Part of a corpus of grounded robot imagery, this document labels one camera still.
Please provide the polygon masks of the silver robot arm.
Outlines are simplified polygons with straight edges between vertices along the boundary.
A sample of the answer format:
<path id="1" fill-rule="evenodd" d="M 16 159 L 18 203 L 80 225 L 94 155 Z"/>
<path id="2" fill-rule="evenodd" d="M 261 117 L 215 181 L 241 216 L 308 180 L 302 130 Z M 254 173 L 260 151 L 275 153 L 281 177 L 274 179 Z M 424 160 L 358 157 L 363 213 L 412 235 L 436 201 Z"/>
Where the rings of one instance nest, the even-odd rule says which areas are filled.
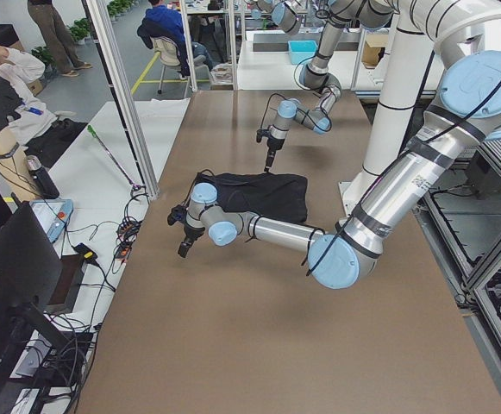
<path id="1" fill-rule="evenodd" d="M 167 218 L 169 224 L 184 226 L 181 256 L 202 235 L 224 246 L 247 234 L 303 250 L 309 272 L 320 284 L 349 287 L 374 269 L 384 240 L 464 149 L 501 140 L 501 1 L 331 1 L 319 47 L 300 74 L 301 85 L 319 92 L 320 100 L 314 110 L 296 99 L 279 104 L 272 125 L 258 135 L 267 143 L 267 161 L 273 162 L 293 122 L 317 133 L 329 129 L 329 111 L 341 86 L 328 63 L 343 26 L 357 20 L 374 30 L 393 15 L 399 20 L 382 96 L 412 99 L 415 87 L 404 82 L 402 70 L 406 37 L 430 39 L 445 70 L 414 136 L 403 145 L 370 140 L 354 180 L 360 192 L 347 201 L 347 218 L 337 231 L 327 234 L 274 220 L 252 207 L 226 211 L 216 182 L 194 183 Z"/>
<path id="2" fill-rule="evenodd" d="M 319 94 L 313 109 L 304 107 L 296 98 L 284 99 L 279 103 L 277 114 L 270 126 L 259 129 L 256 141 L 267 138 L 268 152 L 264 170 L 267 172 L 285 142 L 292 123 L 299 123 L 317 134 L 325 134 L 332 128 L 329 112 L 340 100 L 341 83 L 329 72 L 328 64 L 340 40 L 342 30 L 357 20 L 371 30 L 384 27 L 391 19 L 394 9 L 381 1 L 327 1 L 318 11 L 318 17 L 325 21 L 317 50 L 305 62 L 299 75 L 299 84 Z"/>

